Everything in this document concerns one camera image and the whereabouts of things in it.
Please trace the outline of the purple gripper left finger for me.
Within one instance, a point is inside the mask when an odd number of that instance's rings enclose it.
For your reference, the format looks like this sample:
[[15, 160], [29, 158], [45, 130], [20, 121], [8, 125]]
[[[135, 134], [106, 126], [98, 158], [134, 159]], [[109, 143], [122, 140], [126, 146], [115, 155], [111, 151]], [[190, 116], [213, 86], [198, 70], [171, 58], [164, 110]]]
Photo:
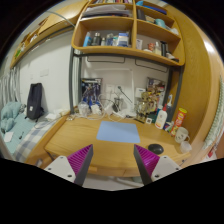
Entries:
[[92, 157], [93, 145], [90, 144], [69, 156], [58, 156], [45, 168], [45, 171], [82, 186]]

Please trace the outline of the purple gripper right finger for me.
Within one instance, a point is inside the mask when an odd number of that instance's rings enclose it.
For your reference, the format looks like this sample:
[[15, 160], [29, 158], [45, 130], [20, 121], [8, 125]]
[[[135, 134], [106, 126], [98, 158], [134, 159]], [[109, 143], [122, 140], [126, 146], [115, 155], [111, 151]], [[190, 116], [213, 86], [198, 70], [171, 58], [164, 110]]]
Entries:
[[158, 156], [139, 145], [134, 145], [134, 157], [144, 185], [181, 170], [167, 155]]

